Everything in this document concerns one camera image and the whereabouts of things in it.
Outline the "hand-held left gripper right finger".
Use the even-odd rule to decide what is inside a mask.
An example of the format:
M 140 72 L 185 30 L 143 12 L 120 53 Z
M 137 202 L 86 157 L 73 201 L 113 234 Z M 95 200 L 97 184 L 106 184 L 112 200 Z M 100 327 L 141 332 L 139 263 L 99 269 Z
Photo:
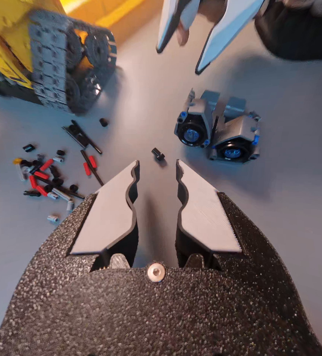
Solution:
M 182 204 L 177 221 L 180 231 L 206 251 L 242 253 L 220 192 L 180 159 L 176 161 L 176 180 Z

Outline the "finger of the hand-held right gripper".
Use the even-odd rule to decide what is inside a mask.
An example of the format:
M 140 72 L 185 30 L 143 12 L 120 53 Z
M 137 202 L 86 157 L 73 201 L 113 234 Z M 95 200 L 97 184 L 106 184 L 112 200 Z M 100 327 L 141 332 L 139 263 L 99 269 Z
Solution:
M 159 35 L 156 45 L 158 54 L 162 53 L 176 31 L 182 11 L 186 7 L 186 0 L 164 0 Z
M 263 0 L 228 0 L 222 18 L 208 34 L 195 67 L 200 75 L 210 63 L 234 40 L 238 33 L 256 16 Z

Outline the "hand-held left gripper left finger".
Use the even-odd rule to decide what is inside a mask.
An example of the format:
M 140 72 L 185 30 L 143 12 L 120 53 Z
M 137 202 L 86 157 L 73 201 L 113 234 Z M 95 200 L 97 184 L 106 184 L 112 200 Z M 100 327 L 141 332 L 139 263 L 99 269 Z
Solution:
M 100 254 L 118 243 L 128 245 L 126 252 L 136 254 L 138 245 L 137 213 L 140 161 L 135 160 L 96 193 L 72 244 L 71 255 Z

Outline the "pile of small building pieces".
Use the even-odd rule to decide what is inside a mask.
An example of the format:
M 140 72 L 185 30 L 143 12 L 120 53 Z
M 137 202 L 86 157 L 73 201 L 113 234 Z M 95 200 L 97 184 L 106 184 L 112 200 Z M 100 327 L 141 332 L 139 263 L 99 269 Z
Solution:
M 59 165 L 64 164 L 67 158 L 66 149 L 57 149 L 52 156 L 36 153 L 29 159 L 16 157 L 12 160 L 19 179 L 29 185 L 23 195 L 29 198 L 47 198 L 54 202 L 62 201 L 69 215 L 76 207 L 77 202 L 85 200 L 79 192 L 79 186 L 65 185 L 65 177 Z

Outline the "grey desk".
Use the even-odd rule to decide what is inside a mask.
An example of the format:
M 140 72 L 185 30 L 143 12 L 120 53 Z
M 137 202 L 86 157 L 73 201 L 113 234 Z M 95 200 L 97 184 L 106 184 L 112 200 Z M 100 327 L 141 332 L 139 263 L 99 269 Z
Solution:
M 29 159 L 23 146 L 52 156 L 66 149 L 59 165 L 67 185 L 83 195 L 99 184 L 83 169 L 80 146 L 62 129 L 76 119 L 101 148 L 98 173 L 107 182 L 140 161 L 135 203 L 139 243 L 135 266 L 152 260 L 177 266 L 176 160 L 181 159 L 233 202 L 261 229 L 287 266 L 322 344 L 322 62 L 289 62 L 270 55 L 253 23 L 245 27 L 200 76 L 194 68 L 211 24 L 197 16 L 189 41 L 172 38 L 155 50 L 160 12 L 121 46 L 117 70 L 84 117 L 74 117 L 18 99 L 0 97 L 0 324 L 12 294 L 40 245 L 64 219 L 62 201 L 29 198 L 12 164 Z M 205 150 L 189 148 L 174 135 L 176 118 L 190 89 L 244 98 L 261 120 L 260 157 L 244 165 L 211 162 Z M 100 118 L 108 121 L 102 127 Z M 165 158 L 151 153 L 157 148 Z

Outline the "person's right hand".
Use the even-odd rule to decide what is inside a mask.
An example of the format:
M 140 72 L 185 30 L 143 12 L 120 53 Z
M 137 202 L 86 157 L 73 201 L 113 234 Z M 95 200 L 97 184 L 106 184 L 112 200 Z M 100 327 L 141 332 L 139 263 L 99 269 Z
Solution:
M 197 14 L 203 16 L 208 22 L 215 24 L 226 11 L 226 0 L 202 0 L 199 3 Z M 185 29 L 182 22 L 179 23 L 176 35 L 179 46 L 184 46 L 189 39 L 190 31 Z

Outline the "large yellow storage bin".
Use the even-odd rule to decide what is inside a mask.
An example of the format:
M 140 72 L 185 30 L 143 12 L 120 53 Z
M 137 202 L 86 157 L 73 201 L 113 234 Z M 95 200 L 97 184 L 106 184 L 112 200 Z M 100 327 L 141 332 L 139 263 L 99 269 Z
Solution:
M 69 17 L 109 29 L 121 46 L 161 10 L 161 0 L 61 0 Z

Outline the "black wrist rest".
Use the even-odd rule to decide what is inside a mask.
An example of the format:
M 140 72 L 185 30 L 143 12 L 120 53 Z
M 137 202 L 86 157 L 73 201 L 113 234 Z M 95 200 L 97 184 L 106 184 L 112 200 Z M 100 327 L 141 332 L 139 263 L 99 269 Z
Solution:
M 273 55 L 294 61 L 322 60 L 322 18 L 269 1 L 255 17 L 255 28 Z

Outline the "black long beam piece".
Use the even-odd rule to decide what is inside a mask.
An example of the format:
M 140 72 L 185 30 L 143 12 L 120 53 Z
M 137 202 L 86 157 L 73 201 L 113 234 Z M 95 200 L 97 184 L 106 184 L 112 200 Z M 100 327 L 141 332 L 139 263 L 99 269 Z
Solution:
M 84 150 L 90 145 L 99 155 L 102 155 L 102 150 L 96 145 L 96 143 L 85 133 L 80 127 L 78 122 L 71 120 L 69 126 L 62 126 L 62 129 L 68 133 Z

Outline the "yellow toy robot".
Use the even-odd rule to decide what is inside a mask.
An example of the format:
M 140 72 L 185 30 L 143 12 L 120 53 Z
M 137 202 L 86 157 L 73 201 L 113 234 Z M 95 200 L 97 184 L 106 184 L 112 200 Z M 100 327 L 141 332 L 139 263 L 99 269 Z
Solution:
M 69 17 L 61 1 L 0 1 L 0 96 L 84 115 L 116 55 L 109 29 Z

